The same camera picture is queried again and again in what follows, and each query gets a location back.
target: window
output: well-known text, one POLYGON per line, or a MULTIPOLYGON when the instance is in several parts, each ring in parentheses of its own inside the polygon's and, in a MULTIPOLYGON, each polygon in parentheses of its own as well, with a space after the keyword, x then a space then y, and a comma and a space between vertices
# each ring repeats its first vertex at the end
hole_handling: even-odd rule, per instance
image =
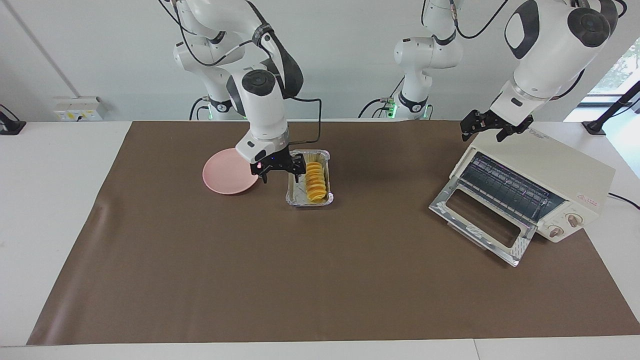
POLYGON ((640 80, 640 38, 589 92, 590 97, 619 97, 640 80))

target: white robotic arm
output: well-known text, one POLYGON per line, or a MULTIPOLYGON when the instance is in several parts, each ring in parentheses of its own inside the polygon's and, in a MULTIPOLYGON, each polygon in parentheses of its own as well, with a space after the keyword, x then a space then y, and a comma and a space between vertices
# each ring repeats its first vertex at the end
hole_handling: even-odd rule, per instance
MULTIPOLYGON (((464 0, 456 0, 460 8, 464 0)), ((394 58, 404 70, 404 84, 394 96, 396 117, 417 119, 426 111, 433 79, 427 69, 449 69, 462 60, 463 48, 451 16, 449 0, 429 0, 422 14, 433 36, 405 38, 396 45, 394 58)))
POLYGON ((258 9, 245 0, 172 0, 184 26, 197 38, 174 49, 183 69, 201 77, 220 113, 233 106, 250 123, 250 130, 236 145, 252 173, 267 181, 270 170, 285 170, 296 177, 305 173, 302 156, 289 154, 289 128, 283 99, 295 97, 303 76, 284 49, 273 28, 258 9), (229 73, 219 67, 244 56, 242 39, 268 55, 253 67, 229 73))
POLYGON ((505 39, 520 60, 489 111, 461 123, 464 141, 502 129, 498 141, 525 131, 533 117, 600 53, 618 23, 612 0, 528 0, 511 16, 505 39))

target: oven label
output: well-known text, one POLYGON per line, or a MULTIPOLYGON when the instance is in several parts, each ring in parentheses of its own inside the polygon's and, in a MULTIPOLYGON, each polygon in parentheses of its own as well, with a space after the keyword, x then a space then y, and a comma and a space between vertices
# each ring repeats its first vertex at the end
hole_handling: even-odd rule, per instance
POLYGON ((596 200, 593 200, 592 198, 590 198, 590 197, 588 197, 588 196, 586 196, 584 194, 579 193, 578 194, 578 199, 580 199, 580 200, 584 201, 585 203, 587 203, 587 204, 589 204, 591 206, 594 206, 596 208, 600 207, 600 204, 596 200))
POLYGON ((548 139, 550 139, 550 137, 549 137, 549 136, 547 136, 547 135, 545 135, 545 134, 543 134, 543 133, 541 133, 541 132, 539 132, 539 131, 536 131, 536 130, 534 130, 534 129, 529 129, 529 134, 532 134, 532 135, 533 135, 533 136, 535 136, 536 138, 539 138, 539 139, 542 139, 542 140, 548 140, 548 139))

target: electrical socket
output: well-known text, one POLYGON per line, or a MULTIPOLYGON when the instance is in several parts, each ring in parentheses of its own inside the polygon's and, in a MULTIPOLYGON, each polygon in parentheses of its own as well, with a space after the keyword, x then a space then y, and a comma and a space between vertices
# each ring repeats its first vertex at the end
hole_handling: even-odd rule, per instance
POLYGON ((53 110, 60 121, 102 121, 107 112, 97 97, 55 99, 61 100, 53 110))

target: oven knob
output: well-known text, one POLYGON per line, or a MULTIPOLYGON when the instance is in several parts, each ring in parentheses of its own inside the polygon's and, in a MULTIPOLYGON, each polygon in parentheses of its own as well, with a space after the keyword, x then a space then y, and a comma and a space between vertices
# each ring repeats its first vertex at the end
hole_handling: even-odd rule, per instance
POLYGON ((582 217, 580 217, 580 215, 569 214, 566 216, 566 219, 569 221, 569 225, 571 225, 571 227, 578 227, 582 225, 582 217))
POLYGON ((549 237, 550 238, 556 238, 556 237, 562 236, 562 234, 564 234, 564 230, 562 230, 562 228, 558 227, 558 226, 550 226, 549 230, 551 230, 551 232, 549 232, 549 237))

